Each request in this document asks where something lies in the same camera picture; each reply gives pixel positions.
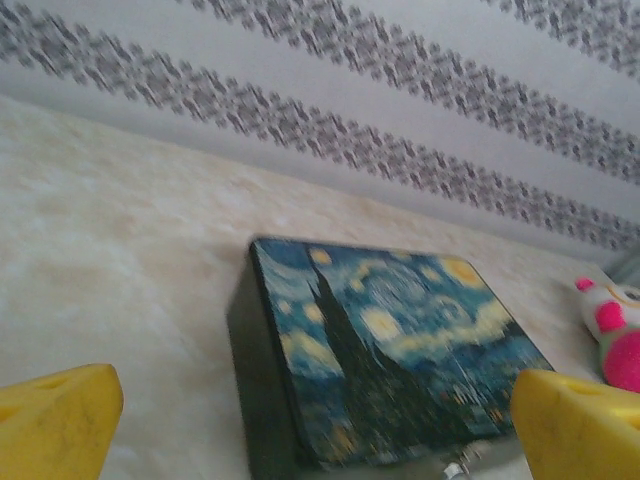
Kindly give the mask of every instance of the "white plush toy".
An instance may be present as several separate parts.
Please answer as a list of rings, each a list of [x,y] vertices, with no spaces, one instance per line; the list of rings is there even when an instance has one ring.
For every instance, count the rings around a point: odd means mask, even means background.
[[[614,387],[640,393],[640,289],[576,281],[582,318],[600,343],[605,380]]]

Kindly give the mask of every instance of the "striped wallpaper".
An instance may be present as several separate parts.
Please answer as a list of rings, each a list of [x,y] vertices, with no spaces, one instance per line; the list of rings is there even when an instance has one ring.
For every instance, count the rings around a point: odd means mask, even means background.
[[[640,1],[0,0],[0,94],[607,264]]]

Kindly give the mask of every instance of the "box lid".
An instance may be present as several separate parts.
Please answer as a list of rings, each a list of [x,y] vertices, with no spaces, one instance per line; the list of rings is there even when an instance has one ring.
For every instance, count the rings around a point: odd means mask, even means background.
[[[298,434],[318,463],[393,463],[513,431],[524,368],[551,369],[464,259],[252,244]]]

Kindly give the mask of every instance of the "box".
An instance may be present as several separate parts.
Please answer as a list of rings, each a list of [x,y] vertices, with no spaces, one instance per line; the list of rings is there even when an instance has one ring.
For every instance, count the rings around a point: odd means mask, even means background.
[[[551,369],[448,255],[257,238],[228,323],[256,480],[511,435],[518,373]]]

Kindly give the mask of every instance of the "beige tabletop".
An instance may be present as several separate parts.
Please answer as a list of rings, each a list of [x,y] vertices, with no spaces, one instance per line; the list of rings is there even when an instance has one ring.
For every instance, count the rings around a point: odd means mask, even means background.
[[[105,480],[249,479],[224,314],[257,232],[461,255],[558,371],[595,378],[571,285],[596,265],[2,97],[0,212],[0,385],[112,363]],[[503,460],[476,478],[531,478]]]

